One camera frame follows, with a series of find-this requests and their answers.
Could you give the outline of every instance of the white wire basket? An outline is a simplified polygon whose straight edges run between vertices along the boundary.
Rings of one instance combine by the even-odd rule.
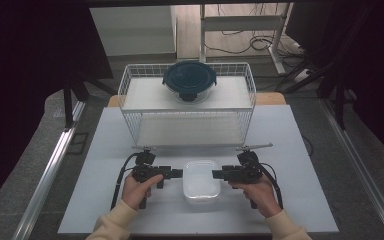
[[[173,64],[127,65],[118,103],[136,146],[242,146],[255,106],[248,63],[206,63],[217,74],[207,99],[182,104],[162,84]]]

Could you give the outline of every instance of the person's right hand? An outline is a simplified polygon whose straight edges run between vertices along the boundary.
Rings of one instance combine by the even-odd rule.
[[[244,190],[247,199],[252,199],[257,204],[258,211],[266,218],[272,217],[282,211],[276,202],[270,180],[264,175],[256,183],[243,184],[229,182],[234,188]]]
[[[163,175],[159,174],[153,176],[143,183],[136,181],[132,173],[130,173],[124,179],[123,193],[121,199],[134,210],[139,210],[139,204],[144,197],[148,198],[151,196],[151,187],[163,180]]]

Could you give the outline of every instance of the sleeve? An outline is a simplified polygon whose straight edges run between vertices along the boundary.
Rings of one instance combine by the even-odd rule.
[[[86,240],[128,239],[130,232],[127,227],[136,215],[135,210],[120,200],[108,214],[98,218],[93,233]]]
[[[273,235],[273,240],[309,240],[305,228],[295,225],[285,210],[266,219]]]

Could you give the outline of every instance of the white board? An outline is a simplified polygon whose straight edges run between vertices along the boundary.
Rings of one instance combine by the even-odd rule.
[[[273,143],[257,149],[260,162],[275,170],[284,207],[309,232],[337,232],[313,165],[288,105],[255,108],[246,144]],[[83,169],[58,233],[90,233],[99,215],[110,210],[115,182],[124,160],[135,151],[118,108],[104,109]],[[232,147],[173,148],[155,151],[155,166],[182,168],[193,160],[211,159],[219,166],[238,164]],[[261,234],[269,229],[251,209],[241,190],[221,182],[220,199],[210,208],[196,208],[183,196],[182,179],[153,189],[147,208],[130,226],[136,235]]]

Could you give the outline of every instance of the person's left hand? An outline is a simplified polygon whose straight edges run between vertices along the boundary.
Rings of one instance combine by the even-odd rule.
[[[163,175],[159,174],[148,179],[146,182],[137,182],[130,173],[124,179],[123,193],[121,199],[134,210],[139,210],[139,204],[144,197],[151,196],[151,187],[163,180]]]

